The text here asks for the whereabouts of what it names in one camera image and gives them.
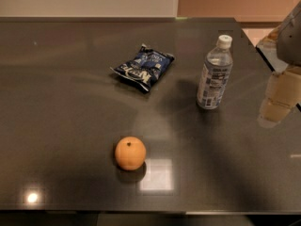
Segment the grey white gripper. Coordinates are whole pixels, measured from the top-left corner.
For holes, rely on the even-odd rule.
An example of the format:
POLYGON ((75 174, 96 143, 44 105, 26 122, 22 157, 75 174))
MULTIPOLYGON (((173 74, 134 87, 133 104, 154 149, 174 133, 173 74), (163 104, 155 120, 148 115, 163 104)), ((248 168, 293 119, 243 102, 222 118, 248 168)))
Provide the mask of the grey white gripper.
MULTIPOLYGON (((301 1, 280 26, 263 37, 258 46, 277 48, 277 57, 287 64, 301 66, 301 1)), ((265 98, 261 103, 258 123, 273 128, 301 102, 301 67, 287 67, 283 72, 272 72, 265 98)))

